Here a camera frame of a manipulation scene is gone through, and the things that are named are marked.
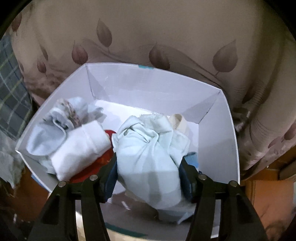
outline red object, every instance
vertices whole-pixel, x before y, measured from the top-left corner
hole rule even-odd
[[[109,135],[110,141],[112,134],[115,134],[116,132],[112,130],[105,130],[105,132]],[[100,170],[100,168],[104,165],[106,165],[112,158],[114,152],[113,152],[113,146],[106,151],[101,157],[99,157],[93,164],[82,170],[80,173],[76,174],[70,179],[70,183],[80,183],[83,182],[85,179],[90,177],[93,174],[97,174]]]

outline gray plaid cloth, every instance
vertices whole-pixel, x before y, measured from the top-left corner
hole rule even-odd
[[[10,36],[3,36],[0,40],[0,130],[17,140],[32,116],[32,99],[23,82]]]

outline teal mark on box edge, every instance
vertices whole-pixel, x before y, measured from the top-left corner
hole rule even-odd
[[[108,229],[110,229],[110,230],[112,230],[114,232],[124,234],[124,235],[127,235],[127,236],[131,236],[131,237],[134,237],[134,238],[142,238],[144,236],[147,236],[146,234],[141,234],[141,233],[133,232],[133,231],[130,231],[130,230],[122,229],[122,228],[116,227],[114,225],[111,225],[109,223],[105,223],[105,226],[106,226],[106,228],[108,228]]]
[[[150,66],[144,66],[144,65],[139,65],[139,68],[142,68],[142,69],[154,69],[153,67],[150,67]]]

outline white box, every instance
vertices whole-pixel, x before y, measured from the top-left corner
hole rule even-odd
[[[59,98],[80,96],[87,102],[98,100],[104,107],[104,129],[118,131],[130,116],[157,112],[182,114],[188,121],[190,150],[198,153],[200,170],[214,181],[240,181],[236,135],[223,92],[198,80],[151,67],[119,63],[85,64],[69,76],[44,102],[23,132],[16,151],[35,177],[52,191],[58,181],[45,172],[37,156],[26,151],[31,131]],[[107,227],[135,237],[154,240],[185,240],[190,224],[156,221],[145,204],[129,203],[116,187],[116,197],[101,205]],[[219,202],[212,237],[217,237]]]

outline metal screw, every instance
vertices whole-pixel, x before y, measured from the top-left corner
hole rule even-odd
[[[94,181],[94,180],[97,180],[97,179],[98,179],[98,176],[97,176],[97,175],[91,175],[91,176],[89,177],[89,179],[90,179],[91,181]]]
[[[67,183],[65,182],[65,181],[61,181],[61,182],[59,182],[59,187],[60,188],[62,188],[62,187],[64,187],[65,185],[66,185]]]
[[[233,187],[237,187],[238,183],[236,181],[230,181],[229,184]]]
[[[200,179],[200,180],[206,180],[207,179],[207,176],[205,175],[205,174],[200,174],[200,175],[198,175],[198,178]]]

